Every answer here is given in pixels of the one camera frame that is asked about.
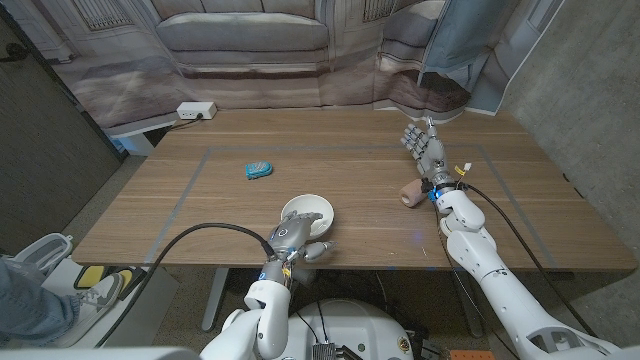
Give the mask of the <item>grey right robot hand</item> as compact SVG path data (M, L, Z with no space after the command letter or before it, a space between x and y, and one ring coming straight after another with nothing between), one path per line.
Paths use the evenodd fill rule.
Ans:
M423 180L435 186L453 182L444 145L437 135L437 129L431 117L427 118L425 130L413 123L408 124L404 129L401 143L416 161L417 170Z

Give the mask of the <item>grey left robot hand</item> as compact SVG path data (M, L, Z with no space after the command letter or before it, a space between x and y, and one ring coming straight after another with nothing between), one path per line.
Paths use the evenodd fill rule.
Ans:
M287 213L270 234L269 244L275 252L275 257L281 261L301 258L307 263L312 263L332 250L336 246L333 241L306 244L311 238L311 225L322 218L321 213L315 212L298 213L293 210Z

